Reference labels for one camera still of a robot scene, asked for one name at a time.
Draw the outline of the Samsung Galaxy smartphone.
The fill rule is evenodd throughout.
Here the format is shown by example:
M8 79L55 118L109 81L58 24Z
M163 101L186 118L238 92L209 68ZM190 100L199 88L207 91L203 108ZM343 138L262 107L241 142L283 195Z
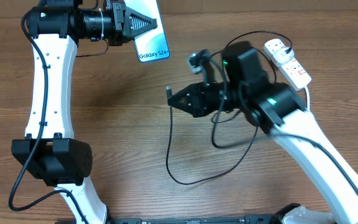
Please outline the Samsung Galaxy smartphone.
M137 51L140 63L151 62L169 58L167 38L163 29L160 10L157 0L125 0L127 6L133 10L156 19L157 27L141 34L134 39L135 49Z

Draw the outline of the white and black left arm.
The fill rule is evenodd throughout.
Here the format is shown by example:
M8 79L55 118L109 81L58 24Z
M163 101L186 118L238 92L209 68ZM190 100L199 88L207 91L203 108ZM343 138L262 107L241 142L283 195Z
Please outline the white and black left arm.
M162 30L156 1L105 1L82 8L81 1L40 1L21 20L34 51L34 87L24 139L12 141L22 172L60 194L75 223L112 223L90 178L91 147L74 138L71 79L81 39L108 46L136 43L137 50Z

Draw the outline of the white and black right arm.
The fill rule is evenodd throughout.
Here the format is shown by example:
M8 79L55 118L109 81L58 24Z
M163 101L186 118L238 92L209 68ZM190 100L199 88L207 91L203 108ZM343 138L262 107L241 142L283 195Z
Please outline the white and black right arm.
M207 50L188 57L193 73L203 81L172 93L171 109L194 117L231 111L244 113L248 122L296 160L330 208L330 212L290 204L264 218L266 223L358 223L358 174L319 127L305 102L286 83L272 83L257 50L242 41L227 46L217 63Z

